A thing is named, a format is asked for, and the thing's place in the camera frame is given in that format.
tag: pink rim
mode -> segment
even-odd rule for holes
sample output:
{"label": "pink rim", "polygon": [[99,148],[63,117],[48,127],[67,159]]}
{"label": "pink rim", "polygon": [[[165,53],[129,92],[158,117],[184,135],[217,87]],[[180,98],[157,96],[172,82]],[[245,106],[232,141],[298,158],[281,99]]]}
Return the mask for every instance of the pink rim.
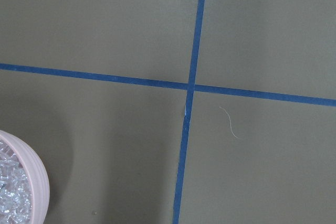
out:
{"label": "pink rim", "polygon": [[21,139],[0,131],[0,138],[14,151],[25,169],[31,190],[31,224],[43,224],[49,205],[49,180],[46,169],[36,152]]}

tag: blue grout line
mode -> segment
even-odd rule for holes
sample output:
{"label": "blue grout line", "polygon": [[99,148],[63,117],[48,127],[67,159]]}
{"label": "blue grout line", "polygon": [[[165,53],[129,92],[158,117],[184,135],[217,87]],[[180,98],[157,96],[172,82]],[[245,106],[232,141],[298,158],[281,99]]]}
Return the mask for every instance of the blue grout line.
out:
{"label": "blue grout line", "polygon": [[280,93],[271,93],[271,92],[262,92],[262,91],[244,90],[244,89],[231,89],[231,88],[212,87],[205,85],[195,85],[195,91],[237,95],[240,97],[254,97],[269,100],[287,101],[287,102],[308,103],[324,106],[336,106],[336,100],[333,99],[304,97],[301,95],[292,95],[292,94],[280,94]]}
{"label": "blue grout line", "polygon": [[194,41],[193,41],[193,49],[192,49],[191,62],[190,62],[187,96],[186,96],[186,101],[185,101],[185,116],[184,116],[183,128],[182,128],[180,159],[178,162],[177,179],[176,179],[176,186],[175,186],[175,197],[174,197],[174,206],[173,206],[173,224],[179,224],[178,222],[180,218],[184,169],[185,169],[185,161],[186,161],[186,154],[187,154],[187,147],[188,147],[191,113],[192,113],[192,107],[193,107],[199,43],[201,41],[204,2],[205,0],[198,0],[198,5],[197,5]]}
{"label": "blue grout line", "polygon": [[128,84],[170,88],[170,89],[186,90],[188,86],[186,83],[180,83],[180,82],[140,79],[140,78],[132,78],[132,77],[124,77],[124,76],[112,76],[109,74],[86,73],[86,72],[77,72],[77,71],[51,69],[51,68],[38,68],[38,67],[11,65],[11,64],[3,64],[3,63],[0,63],[0,69],[19,71],[19,72],[28,72],[28,73],[48,74],[52,76],[64,76],[64,77],[73,77],[73,78],[99,80],[99,81],[111,81],[111,82],[128,83]]}

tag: round container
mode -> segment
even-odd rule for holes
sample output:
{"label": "round container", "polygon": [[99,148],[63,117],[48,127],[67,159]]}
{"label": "round container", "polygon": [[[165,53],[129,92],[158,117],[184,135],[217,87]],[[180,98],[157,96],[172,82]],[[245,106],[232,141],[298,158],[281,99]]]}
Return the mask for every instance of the round container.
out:
{"label": "round container", "polygon": [[0,138],[13,150],[26,172],[32,203],[30,224],[43,224],[50,195],[44,165],[36,152],[21,139],[4,131],[0,131]]}

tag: gray tile floor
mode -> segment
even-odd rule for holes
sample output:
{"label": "gray tile floor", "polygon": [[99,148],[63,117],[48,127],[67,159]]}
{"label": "gray tile floor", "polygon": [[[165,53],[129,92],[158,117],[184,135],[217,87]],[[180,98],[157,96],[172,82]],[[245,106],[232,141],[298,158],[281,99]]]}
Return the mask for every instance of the gray tile floor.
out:
{"label": "gray tile floor", "polygon": [[198,1],[0,0],[0,129],[46,165],[45,224],[334,223],[336,2],[206,0],[193,86]]}

